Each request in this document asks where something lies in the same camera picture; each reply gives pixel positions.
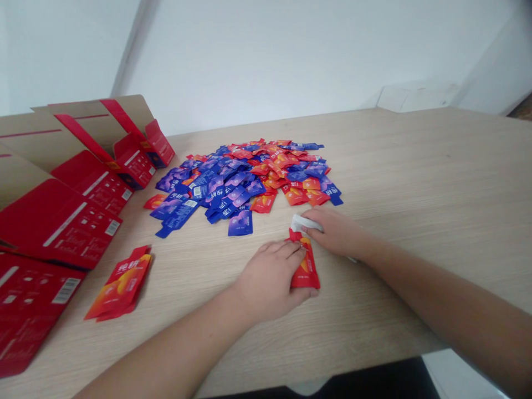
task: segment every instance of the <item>red cardboard box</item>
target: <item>red cardboard box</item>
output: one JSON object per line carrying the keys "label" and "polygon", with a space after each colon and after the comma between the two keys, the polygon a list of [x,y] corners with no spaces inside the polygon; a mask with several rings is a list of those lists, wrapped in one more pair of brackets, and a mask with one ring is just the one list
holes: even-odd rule
{"label": "red cardboard box", "polygon": [[118,215],[132,191],[53,115],[0,117],[0,143]]}
{"label": "red cardboard box", "polygon": [[0,144],[0,248],[94,269],[122,220]]}
{"label": "red cardboard box", "polygon": [[154,119],[144,97],[140,94],[81,101],[77,103],[51,104],[35,107],[34,111],[72,116],[90,135],[128,133],[138,141],[156,168],[170,164],[175,152]]}
{"label": "red cardboard box", "polygon": [[0,253],[0,378],[31,363],[85,273]]}

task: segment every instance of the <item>white object on wall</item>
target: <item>white object on wall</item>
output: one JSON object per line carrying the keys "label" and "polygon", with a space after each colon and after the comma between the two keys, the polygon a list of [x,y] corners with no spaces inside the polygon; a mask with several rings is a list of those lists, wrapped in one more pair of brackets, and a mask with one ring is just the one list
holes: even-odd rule
{"label": "white object on wall", "polygon": [[460,86],[437,80],[418,80],[384,86],[377,106],[393,112],[422,111],[449,106]]}
{"label": "white object on wall", "polygon": [[372,108],[383,86],[463,82],[518,1],[160,0],[122,94],[165,134]]}
{"label": "white object on wall", "polygon": [[3,0],[8,112],[109,96],[140,1]]}

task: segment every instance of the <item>orange snack packet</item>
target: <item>orange snack packet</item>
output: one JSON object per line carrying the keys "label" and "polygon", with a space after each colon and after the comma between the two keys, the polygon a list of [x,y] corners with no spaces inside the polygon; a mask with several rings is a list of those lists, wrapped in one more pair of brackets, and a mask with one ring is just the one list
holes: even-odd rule
{"label": "orange snack packet", "polygon": [[136,248],[129,258],[116,264],[84,320],[115,319],[135,310],[140,289],[151,265],[150,250],[149,245]]}
{"label": "orange snack packet", "polygon": [[306,249],[305,259],[303,259],[292,276],[290,288],[313,287],[315,289],[320,289],[321,284],[318,272],[316,271],[316,264],[314,263],[314,253],[312,252],[310,239],[303,237],[300,232],[295,232],[292,229],[290,229],[289,232],[290,236],[286,241],[299,241]]}
{"label": "orange snack packet", "polygon": [[287,198],[290,206],[301,205],[305,202],[309,202],[309,199],[305,193],[299,188],[290,187],[290,185],[286,184],[281,187],[281,190],[283,190],[284,196]]}
{"label": "orange snack packet", "polygon": [[304,190],[304,192],[312,206],[321,205],[331,199],[331,197],[320,190]]}

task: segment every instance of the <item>finger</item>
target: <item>finger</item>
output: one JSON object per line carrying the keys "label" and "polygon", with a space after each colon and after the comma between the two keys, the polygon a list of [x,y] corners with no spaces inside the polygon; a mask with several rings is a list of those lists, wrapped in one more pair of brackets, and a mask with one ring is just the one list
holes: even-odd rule
{"label": "finger", "polygon": [[284,241],[273,242],[267,249],[266,252],[277,252],[277,250],[285,244]]}
{"label": "finger", "polygon": [[312,229],[306,226],[302,226],[301,230],[303,230],[304,233],[308,234],[310,238],[314,238],[319,243],[321,243],[321,241],[323,240],[325,236],[325,233],[322,233],[318,229]]}
{"label": "finger", "polygon": [[308,211],[305,211],[301,214],[302,217],[306,217],[307,219],[310,219],[314,222],[318,222],[320,224],[323,224],[323,211],[324,209],[318,208],[317,206],[309,209]]}
{"label": "finger", "polygon": [[292,309],[301,305],[309,298],[315,298],[320,292],[312,287],[307,288],[293,288],[290,291],[289,301],[291,302]]}
{"label": "finger", "polygon": [[270,247],[270,245],[272,245],[274,243],[275,243],[275,241],[268,241],[266,244],[264,244],[259,249],[257,249],[257,253],[264,252],[265,250],[267,250]]}
{"label": "finger", "polygon": [[288,259],[288,257],[294,252],[296,252],[299,248],[301,248],[301,243],[299,241],[288,241],[286,244],[284,244],[281,248],[277,250],[276,254],[282,257],[283,259]]}
{"label": "finger", "polygon": [[292,269],[292,274],[295,273],[295,271],[298,269],[299,265],[305,259],[306,255],[306,249],[301,247],[296,252],[294,252],[292,255],[288,257],[288,264],[290,265]]}

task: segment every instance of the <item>wooden table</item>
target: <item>wooden table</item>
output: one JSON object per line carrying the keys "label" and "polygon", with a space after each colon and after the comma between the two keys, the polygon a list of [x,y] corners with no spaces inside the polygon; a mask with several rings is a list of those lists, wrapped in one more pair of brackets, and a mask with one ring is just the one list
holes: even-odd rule
{"label": "wooden table", "polygon": [[[318,142],[343,191],[340,212],[369,230],[532,311],[532,124],[455,109],[341,112],[171,137],[178,165],[222,144]],[[23,374],[0,381],[2,398],[70,397],[113,362],[235,280],[260,244],[287,237],[281,191],[254,233],[227,237],[203,212],[167,239],[142,209],[166,170],[124,209],[124,224]],[[153,245],[137,309],[95,323],[83,316],[118,260]],[[445,344],[363,266],[313,244],[322,290],[288,316],[237,342],[199,397],[284,385],[417,356]]]}

